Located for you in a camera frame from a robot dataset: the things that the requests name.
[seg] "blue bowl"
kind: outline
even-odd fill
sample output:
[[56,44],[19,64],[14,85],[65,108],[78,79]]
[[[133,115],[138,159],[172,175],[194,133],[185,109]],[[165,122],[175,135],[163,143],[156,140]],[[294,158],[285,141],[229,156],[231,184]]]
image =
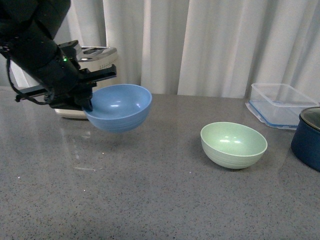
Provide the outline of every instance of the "blue bowl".
[[320,107],[310,107],[300,113],[300,122],[291,142],[294,155],[320,172]]
[[139,85],[118,84],[93,92],[91,102],[93,111],[83,111],[95,127],[111,133],[123,133],[145,121],[152,95]]

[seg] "bowl rim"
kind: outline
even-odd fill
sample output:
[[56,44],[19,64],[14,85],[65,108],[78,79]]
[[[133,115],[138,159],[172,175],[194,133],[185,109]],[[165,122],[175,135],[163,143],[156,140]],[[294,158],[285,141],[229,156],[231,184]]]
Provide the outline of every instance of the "bowl rim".
[[[210,126],[210,125],[216,125],[216,124],[231,124],[231,125],[239,125],[241,126],[242,128],[247,128],[247,129],[250,129],[251,131],[254,131],[256,132],[258,135],[260,135],[262,137],[262,139],[264,139],[264,142],[265,142],[265,148],[259,152],[259,153],[256,153],[256,154],[251,154],[251,155],[237,155],[237,154],[231,154],[231,153],[228,153],[228,152],[224,152],[224,151],[220,151],[218,149],[216,149],[215,147],[212,147],[211,145],[209,145],[203,138],[203,131],[206,127]],[[200,136],[201,136],[201,140],[206,144],[208,145],[210,148],[214,149],[215,151],[219,152],[219,153],[223,153],[223,154],[227,154],[229,156],[235,156],[235,157],[255,157],[255,156],[258,156],[260,154],[263,154],[267,148],[268,148],[268,142],[266,140],[266,138],[260,133],[258,132],[257,130],[251,128],[251,127],[248,127],[246,125],[243,125],[243,124],[239,124],[239,123],[235,123],[235,122],[229,122],[229,121],[217,121],[217,122],[212,122],[212,123],[209,123],[207,125],[205,125],[202,129],[201,129],[201,132],[200,132]]]
[[85,110],[84,108],[82,108],[82,110],[84,111],[84,113],[85,113],[87,116],[89,116],[89,117],[91,117],[91,118],[93,118],[93,119],[114,121],[114,120],[126,119],[126,118],[129,118],[129,117],[131,117],[131,116],[137,115],[137,114],[141,113],[142,111],[144,111],[145,109],[147,109],[147,108],[150,106],[150,104],[151,104],[151,102],[152,102],[152,94],[151,94],[151,92],[150,92],[148,89],[146,89],[145,87],[140,86],[140,85],[136,85],[136,84],[129,84],[129,83],[114,84],[114,85],[102,87],[102,88],[94,91],[94,93],[95,93],[95,92],[98,92],[98,91],[101,91],[101,90],[103,90],[103,89],[106,89],[106,88],[113,88],[113,87],[115,87],[115,86],[134,86],[134,87],[141,88],[141,89],[145,90],[145,91],[148,93],[148,95],[149,95],[149,97],[150,97],[149,102],[147,103],[146,107],[143,108],[143,109],[141,109],[140,111],[137,111],[137,112],[135,112],[135,113],[133,113],[133,114],[126,115],[126,116],[123,116],[123,117],[118,117],[118,118],[101,118],[101,117],[96,117],[96,116],[93,116],[92,114],[90,114],[90,112],[88,112],[88,111]]

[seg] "navy blue pot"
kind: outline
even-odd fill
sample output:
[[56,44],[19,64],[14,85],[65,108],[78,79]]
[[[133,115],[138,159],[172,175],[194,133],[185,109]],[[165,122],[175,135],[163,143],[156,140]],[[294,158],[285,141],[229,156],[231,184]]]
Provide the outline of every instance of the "navy blue pot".
[[294,155],[320,172],[320,107],[303,110],[291,142]]

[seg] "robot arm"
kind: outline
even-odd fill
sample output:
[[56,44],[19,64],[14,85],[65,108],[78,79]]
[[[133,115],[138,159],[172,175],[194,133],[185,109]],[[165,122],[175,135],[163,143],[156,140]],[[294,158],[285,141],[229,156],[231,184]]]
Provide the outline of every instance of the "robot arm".
[[78,41],[54,42],[69,7],[70,0],[0,0],[0,53],[40,84],[18,91],[17,102],[44,95],[44,104],[52,108],[92,110],[92,87],[116,76],[114,65],[80,69]]

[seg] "green bowl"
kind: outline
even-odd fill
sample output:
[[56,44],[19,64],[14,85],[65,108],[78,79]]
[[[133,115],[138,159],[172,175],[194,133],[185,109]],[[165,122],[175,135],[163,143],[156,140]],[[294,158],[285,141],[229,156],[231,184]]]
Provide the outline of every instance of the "green bowl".
[[244,169],[255,164],[268,147],[256,130],[233,122],[214,122],[201,130],[205,154],[216,164],[229,169]]

